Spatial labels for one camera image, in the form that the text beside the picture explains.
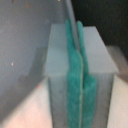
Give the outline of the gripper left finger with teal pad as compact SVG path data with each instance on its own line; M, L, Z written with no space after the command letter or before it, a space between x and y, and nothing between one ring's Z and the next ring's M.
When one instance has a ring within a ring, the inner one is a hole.
M53 128L79 128L82 61L69 20L51 26L45 74L49 77Z

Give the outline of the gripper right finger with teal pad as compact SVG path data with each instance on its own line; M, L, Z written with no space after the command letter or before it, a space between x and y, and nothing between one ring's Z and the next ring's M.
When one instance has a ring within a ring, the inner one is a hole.
M113 77L119 73L95 26L77 22L84 59L82 128L106 128Z

